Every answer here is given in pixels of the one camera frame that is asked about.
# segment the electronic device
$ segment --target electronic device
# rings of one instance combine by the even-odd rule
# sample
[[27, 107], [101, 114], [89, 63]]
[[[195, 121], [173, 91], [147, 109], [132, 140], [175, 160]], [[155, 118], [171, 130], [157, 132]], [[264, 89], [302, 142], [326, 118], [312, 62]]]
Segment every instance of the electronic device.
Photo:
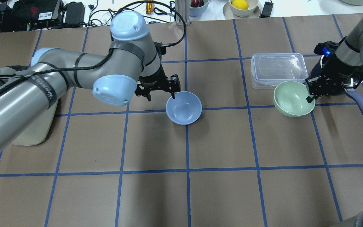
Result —
[[79, 24], [84, 21], [85, 17], [85, 6], [83, 3], [69, 3], [65, 5], [65, 23], [66, 24]]
[[22, 0], [12, 7], [9, 26], [13, 31], [27, 31], [62, 23], [62, 0]]

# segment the black strap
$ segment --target black strap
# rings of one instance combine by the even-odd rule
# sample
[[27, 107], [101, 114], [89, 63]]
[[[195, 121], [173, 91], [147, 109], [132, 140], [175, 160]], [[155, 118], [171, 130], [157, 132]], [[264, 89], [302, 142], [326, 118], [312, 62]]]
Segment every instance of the black strap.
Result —
[[354, 50], [355, 52], [359, 53], [359, 50], [355, 47], [351, 46], [351, 44], [348, 43], [347, 39], [344, 39], [344, 43], [348, 46], [349, 49]]
[[157, 53], [155, 53], [155, 57], [152, 59], [152, 61], [148, 62], [145, 66], [149, 66], [152, 62], [154, 62], [154, 61], [155, 61], [156, 56], [157, 56]]
[[54, 88], [47, 82], [42, 76], [38, 74], [25, 76], [26, 79], [28, 79], [32, 84], [36, 85], [40, 90], [44, 92], [46, 95], [46, 98], [49, 101], [49, 108], [54, 105], [54, 103], [57, 101], [57, 94], [54, 90]]
[[[74, 68], [77, 68], [77, 67], [78, 67], [79, 61], [81, 60], [81, 58], [82, 58], [84, 55], [86, 55], [86, 53], [81, 53], [81, 54], [78, 56], [77, 60], [75, 61]], [[74, 80], [75, 80], [76, 85], [77, 85], [78, 87], [82, 88], [82, 86], [79, 84], [79, 81], [78, 81], [78, 71], [77, 71], [77, 70], [75, 70], [75, 71], [74, 71]]]
[[140, 47], [138, 47], [137, 45], [132, 44], [132, 43], [118, 41], [118, 40], [112, 42], [111, 47], [114, 49], [128, 51], [128, 52], [134, 54], [135, 56], [137, 56], [141, 60], [142, 70], [144, 70], [145, 65], [146, 65], [145, 64], [146, 58], [145, 58], [144, 51]]
[[[45, 61], [40, 61], [38, 63], [48, 65], [48, 66], [52, 67], [53, 69], [58, 69], [58, 67], [56, 67], [55, 65], [53, 65], [51, 63], [48, 63], [48, 62], [45, 62]], [[66, 78], [66, 76], [64, 75], [64, 73], [62, 71], [59, 71], [59, 73], [62, 76], [62, 78], [65, 80], [66, 89], [68, 90], [69, 89], [68, 79]]]

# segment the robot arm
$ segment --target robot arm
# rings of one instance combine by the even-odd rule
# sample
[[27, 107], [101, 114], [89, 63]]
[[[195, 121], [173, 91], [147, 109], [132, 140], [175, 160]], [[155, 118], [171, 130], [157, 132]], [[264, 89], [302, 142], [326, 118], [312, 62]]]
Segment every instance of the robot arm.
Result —
[[319, 43], [314, 53], [322, 57], [305, 80], [309, 92], [307, 101], [346, 93], [357, 102], [363, 114], [363, 97], [355, 91], [363, 82], [363, 19], [340, 43]]
[[40, 49], [27, 70], [0, 88], [0, 151], [73, 86], [92, 89], [100, 101], [124, 106], [134, 93], [150, 100], [151, 90], [174, 97], [177, 75], [167, 78], [160, 46], [141, 14], [125, 11], [111, 23], [112, 42], [104, 56], [63, 49]]

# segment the lemon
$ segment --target lemon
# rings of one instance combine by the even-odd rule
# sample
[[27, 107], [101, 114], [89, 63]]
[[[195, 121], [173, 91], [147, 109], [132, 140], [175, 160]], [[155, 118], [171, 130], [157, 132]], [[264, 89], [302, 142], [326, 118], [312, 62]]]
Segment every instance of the lemon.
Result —
[[233, 0], [232, 6], [235, 6], [238, 9], [247, 10], [249, 9], [249, 4], [245, 0]]

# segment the label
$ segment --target label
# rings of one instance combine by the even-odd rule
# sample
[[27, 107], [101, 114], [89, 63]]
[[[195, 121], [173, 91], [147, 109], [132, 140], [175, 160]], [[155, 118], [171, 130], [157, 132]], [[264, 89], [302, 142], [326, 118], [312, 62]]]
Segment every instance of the label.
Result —
[[54, 88], [43, 77], [39, 75], [31, 75], [26, 78], [43, 91], [49, 101], [49, 108], [57, 101], [57, 94]]
[[39, 20], [51, 19], [52, 16], [53, 16], [53, 12], [40, 13]]

